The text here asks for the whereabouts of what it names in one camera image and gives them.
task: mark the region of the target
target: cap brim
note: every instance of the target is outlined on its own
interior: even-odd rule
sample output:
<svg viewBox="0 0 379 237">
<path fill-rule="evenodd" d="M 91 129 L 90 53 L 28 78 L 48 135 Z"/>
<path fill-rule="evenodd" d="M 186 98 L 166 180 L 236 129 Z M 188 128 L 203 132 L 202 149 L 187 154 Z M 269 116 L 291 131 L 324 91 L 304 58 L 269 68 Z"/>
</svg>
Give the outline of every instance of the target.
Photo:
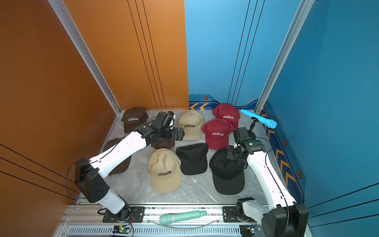
<svg viewBox="0 0 379 237">
<path fill-rule="evenodd" d="M 212 150 L 220 150 L 223 148 L 228 148 L 229 135 L 222 139 L 214 139 L 214 138 L 211 138 L 210 136 L 205 135 L 205 142 L 207 143 L 208 148 Z"/>
<path fill-rule="evenodd" d="M 146 122 L 146 120 L 137 122 L 135 124 L 124 124 L 124 132 L 125 133 L 132 132 L 137 126 L 143 124 L 144 122 Z"/>
<path fill-rule="evenodd" d="M 123 172 L 125 172 L 128 168 L 129 168 L 129 165 L 130 165 L 130 161 L 132 160 L 132 156 L 129 156 L 128 158 L 126 158 L 123 162 L 121 162 L 118 166 L 116 166 L 110 173 L 109 173 L 109 176 L 113 175 L 113 174 L 121 174 Z"/>
<path fill-rule="evenodd" d="M 182 161 L 182 164 L 180 165 L 180 170 L 185 175 L 202 174 L 207 171 L 207 168 L 208 161 L 206 155 L 196 162 L 188 163 Z"/>
<path fill-rule="evenodd" d="M 201 137 L 201 128 L 193 131 L 185 131 L 183 140 L 197 140 Z"/>
<path fill-rule="evenodd" d="M 237 177 L 232 179 L 222 179 L 213 174 L 213 184 L 217 192 L 225 195 L 233 195 L 242 192 L 245 187 L 245 175 L 242 171 Z"/>
<path fill-rule="evenodd" d="M 234 130 L 236 130 L 238 128 L 238 121 L 237 122 L 231 122 Z"/>
<path fill-rule="evenodd" d="M 150 175 L 151 187 L 156 193 L 168 193 L 176 190 L 182 182 L 182 173 L 178 170 L 168 179 L 156 179 Z"/>
<path fill-rule="evenodd" d="M 174 140 L 164 140 L 163 142 L 162 141 L 158 141 L 157 145 L 155 145 L 154 148 L 155 149 L 161 149 L 161 148 L 171 149 L 174 146 L 175 146 L 175 141 Z"/>
</svg>

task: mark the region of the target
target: gray marble surface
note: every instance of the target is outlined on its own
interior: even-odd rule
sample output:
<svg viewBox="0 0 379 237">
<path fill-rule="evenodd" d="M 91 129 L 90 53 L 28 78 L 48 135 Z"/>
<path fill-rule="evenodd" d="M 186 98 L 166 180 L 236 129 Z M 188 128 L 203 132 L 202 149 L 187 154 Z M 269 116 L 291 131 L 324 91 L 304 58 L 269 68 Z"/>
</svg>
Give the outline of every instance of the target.
<svg viewBox="0 0 379 237">
<path fill-rule="evenodd" d="M 187 112 L 187 110 L 174 110 L 176 115 L 174 126 L 176 126 L 180 116 L 182 116 L 185 112 Z M 211 110 L 202 110 L 198 112 L 204 117 L 205 122 L 216 118 Z M 152 118 L 158 114 L 158 111 L 148 110 L 147 113 L 149 118 Z M 125 135 L 123 123 L 121 122 L 122 115 L 123 112 L 117 119 L 108 140 L 122 138 Z M 239 127 L 249 128 L 251 122 L 252 120 L 249 117 L 241 114 Z M 257 124 L 253 132 L 257 137 L 267 138 L 261 124 Z M 199 140 L 176 141 L 175 146 L 171 150 L 175 152 L 177 147 L 204 142 L 205 134 L 202 133 Z M 271 149 L 271 146 L 267 141 L 262 140 L 262 142 L 266 146 L 267 150 Z M 229 144 L 234 145 L 233 133 L 229 135 Z M 216 191 L 213 185 L 212 172 L 209 166 L 207 171 L 202 174 L 191 176 L 182 174 L 182 183 L 177 190 L 170 193 L 157 194 L 151 187 L 150 175 L 147 171 L 147 165 L 154 150 L 155 149 L 151 146 L 147 146 L 139 150 L 132 155 L 130 166 L 124 173 L 108 176 L 104 179 L 111 189 L 127 200 L 129 204 L 140 204 L 147 202 L 234 204 L 237 202 L 237 199 L 245 197 L 253 197 L 262 204 L 266 203 L 266 197 L 263 193 L 262 187 L 250 167 L 244 171 L 245 188 L 241 193 L 236 195 L 223 195 Z M 211 149 L 208 151 L 208 163 L 215 152 L 216 150 Z M 272 164 L 277 164 L 272 152 L 269 152 L 269 158 Z M 274 168 L 277 172 L 279 172 L 278 166 L 275 166 Z"/>
</svg>

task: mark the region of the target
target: blue panel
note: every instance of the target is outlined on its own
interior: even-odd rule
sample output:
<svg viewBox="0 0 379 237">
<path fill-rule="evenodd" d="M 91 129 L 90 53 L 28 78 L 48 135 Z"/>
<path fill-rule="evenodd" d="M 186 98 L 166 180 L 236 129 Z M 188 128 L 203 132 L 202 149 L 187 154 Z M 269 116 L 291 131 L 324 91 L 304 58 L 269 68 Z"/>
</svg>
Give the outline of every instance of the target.
<svg viewBox="0 0 379 237">
<path fill-rule="evenodd" d="M 315 1 L 269 96 L 307 175 L 307 207 L 379 180 L 378 39 L 379 1 Z M 310 216 L 375 199 L 378 193 L 377 187 L 359 191 L 310 208 Z M 375 202 L 309 222 L 356 218 L 378 209 Z M 373 220 L 378 218 L 312 230 L 316 237 L 377 236 L 377 224 L 367 224 Z M 361 232 L 344 230 L 348 226 Z"/>
<path fill-rule="evenodd" d="M 374 237 L 379 233 L 379 216 L 313 227 L 315 237 Z"/>
<path fill-rule="evenodd" d="M 259 10 L 259 12 L 255 13 L 252 29 L 252 31 L 254 31 L 251 33 L 254 36 L 255 29 L 257 29 L 257 34 L 251 48 L 242 86 L 240 84 L 242 81 L 241 76 L 237 84 L 236 95 L 239 88 L 241 88 L 238 100 L 236 101 L 235 97 L 233 105 L 236 103 L 238 106 L 244 106 L 248 104 L 252 98 L 259 98 L 299 3 L 300 0 L 265 1 L 258 28 L 256 28 L 256 25 L 262 7 L 257 7 L 257 11 Z M 249 40 L 248 45 L 251 45 L 252 40 L 253 37 Z"/>
<path fill-rule="evenodd" d="M 190 94 L 211 94 L 221 104 L 227 102 L 248 3 L 185 1 Z"/>
<path fill-rule="evenodd" d="M 240 107 L 259 98 L 299 3 L 185 0 L 189 93 Z"/>
</svg>

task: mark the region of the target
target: microphone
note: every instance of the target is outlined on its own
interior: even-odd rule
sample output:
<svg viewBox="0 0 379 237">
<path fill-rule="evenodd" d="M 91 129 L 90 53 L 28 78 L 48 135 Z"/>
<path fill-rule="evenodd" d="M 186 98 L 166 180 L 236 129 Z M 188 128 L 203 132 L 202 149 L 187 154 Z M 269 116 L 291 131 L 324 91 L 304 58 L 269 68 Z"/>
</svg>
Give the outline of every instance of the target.
<svg viewBox="0 0 379 237">
<path fill-rule="evenodd" d="M 241 113 L 243 113 L 246 116 L 249 116 L 250 118 L 251 117 L 257 118 L 259 120 L 259 122 L 263 123 L 264 125 L 266 125 L 267 127 L 271 128 L 271 129 L 276 128 L 276 126 L 278 125 L 278 123 L 272 119 L 266 119 L 262 116 L 256 115 L 255 113 L 244 110 L 244 109 L 241 110 Z"/>
</svg>

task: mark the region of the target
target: orange wall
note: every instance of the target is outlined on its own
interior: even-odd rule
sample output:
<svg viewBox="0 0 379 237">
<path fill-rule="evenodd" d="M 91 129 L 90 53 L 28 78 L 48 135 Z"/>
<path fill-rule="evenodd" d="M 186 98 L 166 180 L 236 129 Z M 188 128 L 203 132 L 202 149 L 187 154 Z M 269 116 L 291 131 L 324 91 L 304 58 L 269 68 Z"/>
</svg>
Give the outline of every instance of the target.
<svg viewBox="0 0 379 237">
<path fill-rule="evenodd" d="M 122 109 L 188 108 L 184 0 L 64 0 Z"/>
<path fill-rule="evenodd" d="M 62 176 L 98 154 L 115 114 L 48 1 L 3 0 L 0 32 L 0 144 L 59 174 L 0 146 L 1 235 L 52 236 L 74 203 Z"/>
</svg>

